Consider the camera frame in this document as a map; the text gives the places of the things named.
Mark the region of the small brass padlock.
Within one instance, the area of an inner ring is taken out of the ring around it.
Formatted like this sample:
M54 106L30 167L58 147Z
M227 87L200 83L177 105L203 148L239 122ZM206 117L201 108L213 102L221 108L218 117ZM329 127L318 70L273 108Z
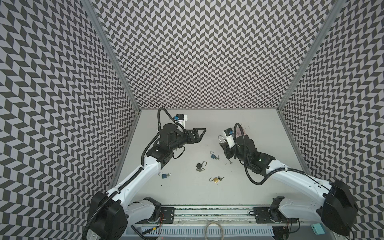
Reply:
M219 181L222 181L223 179L224 179L224 177L209 178L209 182L218 183Z

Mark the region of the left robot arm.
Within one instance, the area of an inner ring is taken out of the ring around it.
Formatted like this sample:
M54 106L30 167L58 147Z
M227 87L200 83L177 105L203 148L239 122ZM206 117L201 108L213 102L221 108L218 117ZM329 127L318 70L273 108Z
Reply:
M151 197L138 203L132 200L139 190L174 158L174 150L199 143L205 128L186 129L187 116L171 116L163 107L158 109L158 130L144 148L140 165L123 181L91 199L88 220L83 228L83 240L118 240L127 227L143 220L156 221L161 203Z

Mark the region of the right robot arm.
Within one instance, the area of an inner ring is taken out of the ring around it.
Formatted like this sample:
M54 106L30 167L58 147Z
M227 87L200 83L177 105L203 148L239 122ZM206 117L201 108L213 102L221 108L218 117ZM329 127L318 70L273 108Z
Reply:
M269 179L281 182L309 198L292 200L283 196L273 199L270 218L279 223L283 219L303 219L322 223L334 233L351 240L357 220L358 204L349 185L341 180L332 182L310 176L303 170L289 167L275 157L260 152L243 127L236 123L218 136L225 157L242 164L249 181L262 186Z

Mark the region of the blue padlock centre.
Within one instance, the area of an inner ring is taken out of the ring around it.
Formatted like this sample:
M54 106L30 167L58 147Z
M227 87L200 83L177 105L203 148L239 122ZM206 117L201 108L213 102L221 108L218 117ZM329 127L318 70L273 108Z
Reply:
M214 160L219 160L220 157L218 155L216 155L213 151L210 151L210 154L211 154L211 158L214 159Z

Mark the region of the blue padlock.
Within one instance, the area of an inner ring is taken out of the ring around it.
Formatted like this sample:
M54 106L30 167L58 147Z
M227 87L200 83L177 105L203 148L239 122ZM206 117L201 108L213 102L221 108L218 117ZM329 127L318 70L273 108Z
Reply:
M162 179L166 179L171 175L171 173L158 173L158 176L160 176Z
M219 160L220 157L218 155L216 155L213 151L210 151L210 154L211 154L211 158L214 159L214 160Z

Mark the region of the black padlock with keys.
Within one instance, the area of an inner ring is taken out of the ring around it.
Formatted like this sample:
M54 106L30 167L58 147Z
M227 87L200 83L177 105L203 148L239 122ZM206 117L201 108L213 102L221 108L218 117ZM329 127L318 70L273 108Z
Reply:
M205 171L205 167L207 166L207 162L203 161L202 163L197 163L196 165L196 171L201 173L202 171Z

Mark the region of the blue padlock left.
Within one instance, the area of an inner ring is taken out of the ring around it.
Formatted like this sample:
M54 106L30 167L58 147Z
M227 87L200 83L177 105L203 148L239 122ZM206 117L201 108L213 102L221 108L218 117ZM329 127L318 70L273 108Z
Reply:
M171 175L171 173L158 173L158 176L160 176L162 179L166 179Z

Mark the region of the right teal box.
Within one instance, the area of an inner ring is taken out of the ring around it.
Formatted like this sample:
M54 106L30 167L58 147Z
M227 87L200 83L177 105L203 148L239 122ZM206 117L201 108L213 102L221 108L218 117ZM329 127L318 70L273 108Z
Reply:
M318 235L324 235L326 233L325 229L321 223L312 224L311 229L313 230L314 234L317 236Z

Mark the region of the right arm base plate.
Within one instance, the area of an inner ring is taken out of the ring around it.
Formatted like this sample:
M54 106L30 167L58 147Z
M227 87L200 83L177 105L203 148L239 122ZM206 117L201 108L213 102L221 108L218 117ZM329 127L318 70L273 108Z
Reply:
M270 207L254 207L249 211L258 224L290 224L297 223L297 219L286 218L279 210L270 209Z

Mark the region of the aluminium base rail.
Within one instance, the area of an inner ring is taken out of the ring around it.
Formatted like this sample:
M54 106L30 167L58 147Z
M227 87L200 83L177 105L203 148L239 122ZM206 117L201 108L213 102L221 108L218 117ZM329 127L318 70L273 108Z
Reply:
M258 224L249 215L254 207L264 205L179 205L174 207L173 224L136 224L128 227L123 240L343 240L344 237L324 227L324 235L315 235L313 221L297 219L293 224Z

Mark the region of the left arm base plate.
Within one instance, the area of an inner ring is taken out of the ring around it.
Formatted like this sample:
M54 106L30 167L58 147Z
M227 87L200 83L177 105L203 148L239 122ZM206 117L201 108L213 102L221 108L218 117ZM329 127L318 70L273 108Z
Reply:
M162 221L163 224L173 224L174 223L174 217L175 217L175 210L174 207L161 207L159 216L156 220L142 220L139 223L140 224L160 224L160 221Z

